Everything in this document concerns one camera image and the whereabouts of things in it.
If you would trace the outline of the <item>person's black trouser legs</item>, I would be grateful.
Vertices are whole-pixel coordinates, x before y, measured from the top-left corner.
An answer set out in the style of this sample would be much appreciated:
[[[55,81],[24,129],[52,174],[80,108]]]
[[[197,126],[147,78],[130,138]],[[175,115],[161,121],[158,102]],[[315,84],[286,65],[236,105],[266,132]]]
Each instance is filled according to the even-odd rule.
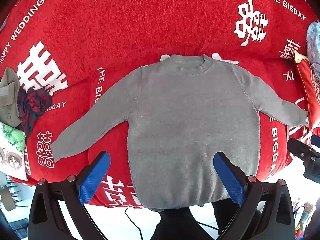
[[[221,233],[234,217],[239,205],[230,198],[213,202],[214,216]],[[167,209],[159,213],[161,220],[151,237],[152,240],[170,239],[211,239],[210,235],[200,226],[188,207]]]

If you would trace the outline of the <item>red embroidered cushion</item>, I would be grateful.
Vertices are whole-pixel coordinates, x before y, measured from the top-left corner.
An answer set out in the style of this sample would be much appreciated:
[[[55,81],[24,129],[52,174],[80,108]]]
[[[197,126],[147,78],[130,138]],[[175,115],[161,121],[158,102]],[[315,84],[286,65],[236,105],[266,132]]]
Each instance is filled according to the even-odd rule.
[[[291,55],[305,90],[309,113],[308,131],[312,132],[314,128],[319,127],[319,81],[306,56],[296,50],[293,50]]]

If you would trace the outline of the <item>dark red patterned garment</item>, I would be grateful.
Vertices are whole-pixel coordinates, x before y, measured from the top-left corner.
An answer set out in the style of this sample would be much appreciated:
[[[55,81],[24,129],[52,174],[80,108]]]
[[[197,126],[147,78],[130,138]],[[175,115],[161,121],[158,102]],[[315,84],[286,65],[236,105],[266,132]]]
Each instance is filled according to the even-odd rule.
[[[31,135],[37,120],[51,105],[52,96],[45,88],[38,90],[29,88],[27,91],[19,88],[17,106],[22,122],[18,127],[25,133],[26,137]]]

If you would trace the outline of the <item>grey knit sweater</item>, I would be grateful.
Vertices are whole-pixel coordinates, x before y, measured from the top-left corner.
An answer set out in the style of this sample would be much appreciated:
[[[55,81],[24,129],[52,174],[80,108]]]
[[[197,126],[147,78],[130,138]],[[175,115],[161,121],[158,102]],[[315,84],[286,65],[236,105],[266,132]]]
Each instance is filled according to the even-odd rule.
[[[203,205],[228,197],[213,167],[216,152],[257,173],[260,113],[287,126],[308,124],[307,111],[244,68],[206,55],[172,55],[115,83],[51,149],[55,161],[74,156],[127,121],[139,202],[157,211]]]

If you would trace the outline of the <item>cartoon print pillow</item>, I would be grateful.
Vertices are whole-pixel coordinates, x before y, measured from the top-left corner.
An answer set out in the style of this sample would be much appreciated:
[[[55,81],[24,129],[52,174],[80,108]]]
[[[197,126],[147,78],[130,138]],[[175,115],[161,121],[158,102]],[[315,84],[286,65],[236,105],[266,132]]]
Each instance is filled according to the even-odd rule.
[[[25,133],[1,122],[0,125],[1,172],[27,181],[25,171]]]

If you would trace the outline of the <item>red wedding bedspread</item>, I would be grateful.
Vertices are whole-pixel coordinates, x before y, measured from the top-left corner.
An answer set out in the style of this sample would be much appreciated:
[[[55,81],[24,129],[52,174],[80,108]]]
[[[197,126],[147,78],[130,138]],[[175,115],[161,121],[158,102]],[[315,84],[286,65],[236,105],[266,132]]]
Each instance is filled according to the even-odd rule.
[[[112,165],[92,204],[140,207],[127,161],[127,123],[58,162],[52,142],[121,77],[166,54],[217,53],[305,109],[304,85],[290,53],[306,53],[306,31],[315,20],[306,0],[14,2],[1,30],[1,69],[11,67],[25,89],[48,89],[53,100],[27,139],[24,183],[64,180],[106,151]]]

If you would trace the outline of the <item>olive green folded garment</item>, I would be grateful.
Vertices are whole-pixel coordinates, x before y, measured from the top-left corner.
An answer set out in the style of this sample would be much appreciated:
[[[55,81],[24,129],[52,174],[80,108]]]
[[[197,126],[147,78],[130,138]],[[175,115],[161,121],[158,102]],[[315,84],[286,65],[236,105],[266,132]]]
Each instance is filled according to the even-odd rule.
[[[17,97],[20,89],[16,72],[7,67],[1,78],[1,122],[10,127],[17,127],[21,123],[17,106]]]

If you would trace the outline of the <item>light blue floral quilt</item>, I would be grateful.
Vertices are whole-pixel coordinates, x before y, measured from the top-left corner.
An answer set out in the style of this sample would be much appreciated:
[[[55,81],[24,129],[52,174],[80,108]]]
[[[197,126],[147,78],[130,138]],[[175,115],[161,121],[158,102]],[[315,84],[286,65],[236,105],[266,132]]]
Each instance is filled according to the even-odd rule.
[[[315,76],[320,76],[320,23],[312,22],[306,32],[308,59]]]

